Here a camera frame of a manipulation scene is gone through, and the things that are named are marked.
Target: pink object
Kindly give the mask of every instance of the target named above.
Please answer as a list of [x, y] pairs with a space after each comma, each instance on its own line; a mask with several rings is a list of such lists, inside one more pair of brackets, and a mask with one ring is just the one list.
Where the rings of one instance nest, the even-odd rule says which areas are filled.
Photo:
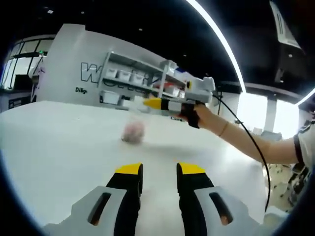
[[144, 124], [141, 121], [133, 121], [125, 126], [122, 140], [127, 143], [138, 144], [144, 137]]

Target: ceiling light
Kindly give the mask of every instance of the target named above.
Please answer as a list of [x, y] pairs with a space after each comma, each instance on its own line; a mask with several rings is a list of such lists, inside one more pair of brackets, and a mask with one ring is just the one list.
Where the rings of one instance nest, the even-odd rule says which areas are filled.
[[236, 58], [232, 52], [232, 49], [230, 48], [227, 40], [225, 39], [224, 35], [222, 34], [221, 30], [217, 26], [217, 24], [214, 22], [214, 20], [209, 16], [209, 14], [203, 9], [203, 7], [197, 3], [195, 0], [186, 0], [193, 8], [195, 8], [196, 11], [205, 19], [205, 21], [210, 25], [214, 33], [216, 33], [217, 37], [221, 41], [223, 47], [225, 48], [228, 56], [230, 57], [230, 60], [234, 66], [235, 72], [237, 74], [238, 80], [240, 82], [242, 92], [246, 92], [244, 80], [242, 77], [242, 73], [240, 70], [240, 67], [237, 64]]
[[315, 93], [315, 88], [309, 92], [309, 94], [307, 94], [305, 97], [303, 97], [301, 99], [301, 101], [299, 101], [298, 103], [296, 103], [296, 106], [301, 105], [303, 102], [305, 102], [307, 99], [309, 99], [313, 94]]

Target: floor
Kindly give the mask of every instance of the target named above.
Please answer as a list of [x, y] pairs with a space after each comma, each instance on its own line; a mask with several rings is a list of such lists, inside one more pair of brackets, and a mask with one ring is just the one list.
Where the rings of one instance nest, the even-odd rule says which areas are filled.
[[[276, 206], [277, 208], [290, 212], [292, 206], [288, 201], [289, 191], [286, 190], [287, 182], [291, 177], [290, 167], [283, 165], [269, 165], [269, 173], [271, 177], [271, 194], [269, 206]], [[268, 192], [268, 179], [266, 169], [263, 169], [263, 174], [266, 183], [266, 192]]]

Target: ceiling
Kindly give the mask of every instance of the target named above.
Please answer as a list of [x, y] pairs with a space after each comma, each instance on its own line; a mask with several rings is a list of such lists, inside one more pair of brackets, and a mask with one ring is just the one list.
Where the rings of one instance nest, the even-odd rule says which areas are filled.
[[[302, 50], [280, 44], [267, 0], [198, 0], [228, 41], [245, 84], [283, 89], [300, 96], [315, 87]], [[85, 24], [175, 61], [196, 77], [212, 76], [224, 91], [239, 92], [234, 67], [209, 25], [185, 0], [43, 0], [18, 38], [57, 33], [63, 23]], [[281, 68], [283, 82], [275, 82]], [[247, 87], [247, 90], [260, 90]], [[270, 96], [286, 96], [263, 91]]]

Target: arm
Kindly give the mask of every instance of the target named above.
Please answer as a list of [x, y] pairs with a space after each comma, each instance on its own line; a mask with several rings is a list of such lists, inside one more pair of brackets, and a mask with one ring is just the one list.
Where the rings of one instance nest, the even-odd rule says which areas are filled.
[[[201, 119], [201, 127], [220, 136], [249, 157], [262, 162], [257, 148], [245, 130], [213, 114], [205, 106], [196, 106], [195, 110]], [[298, 162], [293, 138], [271, 142], [257, 135], [252, 136], [267, 163], [293, 164]]]

